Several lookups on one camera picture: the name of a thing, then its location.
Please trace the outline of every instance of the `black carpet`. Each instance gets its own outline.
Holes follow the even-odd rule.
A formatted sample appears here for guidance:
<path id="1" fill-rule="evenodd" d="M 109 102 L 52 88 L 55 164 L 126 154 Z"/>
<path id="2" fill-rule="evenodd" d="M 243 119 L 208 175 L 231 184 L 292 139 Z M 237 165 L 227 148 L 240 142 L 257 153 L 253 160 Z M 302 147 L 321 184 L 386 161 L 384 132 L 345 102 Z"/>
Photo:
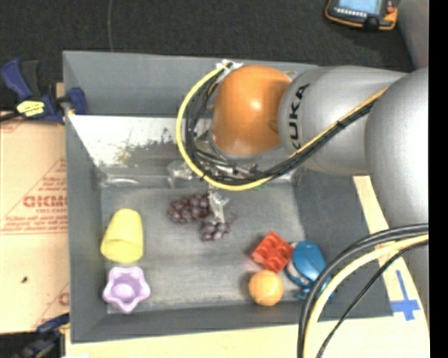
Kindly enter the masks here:
<path id="1" fill-rule="evenodd" d="M 13 57 L 37 59 L 42 87 L 61 80 L 69 49 L 414 68 L 398 27 L 365 33 L 333 24 L 326 0 L 112 2 L 108 10 L 110 0 L 0 0 L 0 68 Z M 0 108 L 15 103 L 0 77 Z M 0 336 L 0 358 L 33 338 Z"/>

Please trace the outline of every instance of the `purple grapes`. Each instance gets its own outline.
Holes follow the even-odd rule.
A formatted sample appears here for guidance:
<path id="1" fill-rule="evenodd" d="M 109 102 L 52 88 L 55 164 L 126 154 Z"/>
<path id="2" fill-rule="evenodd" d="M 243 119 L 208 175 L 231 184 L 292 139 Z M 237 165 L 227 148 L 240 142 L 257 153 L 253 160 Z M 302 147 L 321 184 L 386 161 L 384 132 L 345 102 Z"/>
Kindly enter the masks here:
<path id="1" fill-rule="evenodd" d="M 211 205 L 209 203 L 209 194 L 196 193 L 192 196 L 183 196 L 180 199 L 173 200 L 167 209 L 167 216 L 173 222 L 185 224 L 192 221 L 198 221 L 202 224 L 201 240 L 212 241 L 224 238 L 231 233 L 229 223 L 210 222 L 206 218 L 211 214 Z"/>
<path id="2" fill-rule="evenodd" d="M 209 195 L 194 194 L 173 200 L 167 209 L 168 217 L 176 223 L 184 224 L 192 220 L 203 221 L 211 213 Z"/>

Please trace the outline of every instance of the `blue toy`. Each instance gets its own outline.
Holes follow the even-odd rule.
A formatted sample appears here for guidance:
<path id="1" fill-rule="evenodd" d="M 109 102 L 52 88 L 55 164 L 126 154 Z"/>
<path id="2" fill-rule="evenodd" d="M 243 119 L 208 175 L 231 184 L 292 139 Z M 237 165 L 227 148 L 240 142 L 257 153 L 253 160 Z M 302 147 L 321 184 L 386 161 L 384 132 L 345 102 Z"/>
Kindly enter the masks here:
<path id="1" fill-rule="evenodd" d="M 320 272 L 327 266 L 322 252 L 314 242 L 293 244 L 293 253 L 284 271 L 290 280 L 301 287 L 297 298 L 304 299 Z"/>

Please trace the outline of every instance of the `red lego brick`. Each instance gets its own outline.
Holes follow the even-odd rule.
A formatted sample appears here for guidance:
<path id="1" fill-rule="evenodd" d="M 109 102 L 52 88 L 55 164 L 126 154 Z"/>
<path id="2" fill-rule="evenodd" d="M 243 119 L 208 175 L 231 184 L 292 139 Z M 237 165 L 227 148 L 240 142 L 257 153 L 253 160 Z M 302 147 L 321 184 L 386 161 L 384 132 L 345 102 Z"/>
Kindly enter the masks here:
<path id="1" fill-rule="evenodd" d="M 271 230 L 252 253 L 252 259 L 275 273 L 279 273 L 292 257 L 293 246 Z"/>

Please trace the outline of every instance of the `purple flower toy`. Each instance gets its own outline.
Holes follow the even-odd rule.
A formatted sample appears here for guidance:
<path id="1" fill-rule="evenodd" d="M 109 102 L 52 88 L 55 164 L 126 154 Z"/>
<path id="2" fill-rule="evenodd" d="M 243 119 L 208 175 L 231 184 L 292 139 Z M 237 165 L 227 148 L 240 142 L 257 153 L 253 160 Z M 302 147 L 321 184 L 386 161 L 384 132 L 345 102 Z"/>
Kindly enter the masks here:
<path id="1" fill-rule="evenodd" d="M 108 273 L 108 283 L 103 290 L 103 300 L 129 314 L 151 294 L 139 266 L 123 268 L 115 266 Z"/>

